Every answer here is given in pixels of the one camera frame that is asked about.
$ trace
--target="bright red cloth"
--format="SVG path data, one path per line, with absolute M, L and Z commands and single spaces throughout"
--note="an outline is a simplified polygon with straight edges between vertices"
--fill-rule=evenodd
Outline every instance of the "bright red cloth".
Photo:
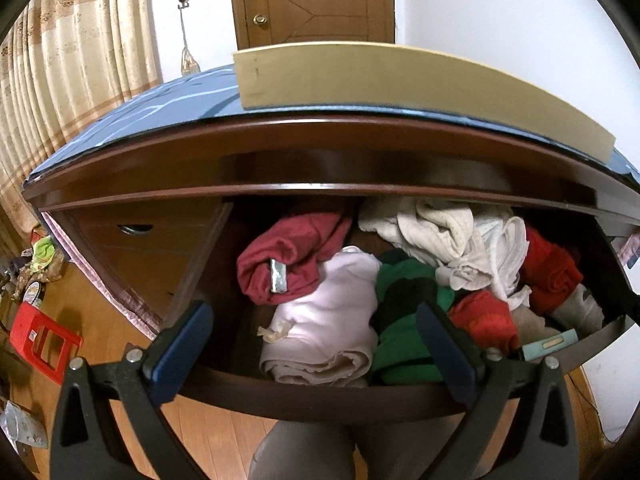
M 504 355 L 520 347 L 509 305 L 498 300 L 488 290 L 478 290 L 449 309 L 449 319 L 458 328 L 469 332 L 482 349 L 494 347 Z
M 531 287 L 531 310 L 542 316 L 563 304 L 583 276 L 567 251 L 545 240 L 533 227 L 527 226 L 527 240 L 529 251 L 520 277 Z
M 344 243 L 351 217 L 334 212 L 283 218 L 258 236 L 238 256 L 240 289 L 255 304 L 281 304 L 318 288 L 318 264 L 331 259 Z M 287 292 L 271 291 L 271 259 L 287 266 Z

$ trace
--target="red plastic stool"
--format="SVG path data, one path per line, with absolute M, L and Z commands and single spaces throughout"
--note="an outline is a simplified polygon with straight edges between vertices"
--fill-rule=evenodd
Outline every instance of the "red plastic stool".
M 34 348 L 40 329 L 42 329 L 40 341 L 38 347 Z M 60 357 L 55 368 L 41 357 L 49 332 L 53 332 L 63 339 Z M 28 363 L 58 384 L 62 384 L 72 347 L 74 345 L 78 348 L 82 346 L 82 338 L 79 335 L 53 321 L 31 303 L 21 304 L 18 314 L 15 316 L 9 340 L 18 354 Z

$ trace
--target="bolt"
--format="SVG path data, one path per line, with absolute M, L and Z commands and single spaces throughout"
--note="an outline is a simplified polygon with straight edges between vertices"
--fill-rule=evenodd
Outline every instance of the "bolt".
M 494 348 L 494 347 L 487 348 L 486 351 L 484 352 L 484 355 L 486 356 L 487 359 L 489 359 L 489 361 L 493 361 L 494 363 L 497 363 L 502 359 L 502 352 L 500 352 L 497 348 Z
M 545 365 L 547 365 L 552 370 L 555 370 L 560 366 L 560 361 L 558 361 L 558 359 L 553 357 L 552 355 L 549 355 L 548 357 L 545 357 Z
M 82 359 L 81 357 L 74 357 L 69 363 L 69 368 L 71 368 L 72 370 L 79 370 L 83 365 L 84 359 Z
M 142 359 L 143 352 L 140 348 L 133 348 L 127 352 L 127 361 L 137 363 Z

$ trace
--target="beige curtain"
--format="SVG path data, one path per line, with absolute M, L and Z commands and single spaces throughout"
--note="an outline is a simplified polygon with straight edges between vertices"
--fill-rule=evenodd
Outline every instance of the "beige curtain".
M 20 236 L 36 224 L 20 194 L 30 171 L 158 82 L 146 0 L 30 1 L 0 46 L 0 206 Z

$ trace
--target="person's leg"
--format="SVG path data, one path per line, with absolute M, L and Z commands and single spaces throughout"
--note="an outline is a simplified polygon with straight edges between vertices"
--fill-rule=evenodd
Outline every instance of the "person's leg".
M 255 451 L 249 480 L 353 480 L 354 448 L 343 426 L 281 420 Z
M 417 480 L 433 462 L 462 420 L 461 415 L 354 426 L 368 480 Z

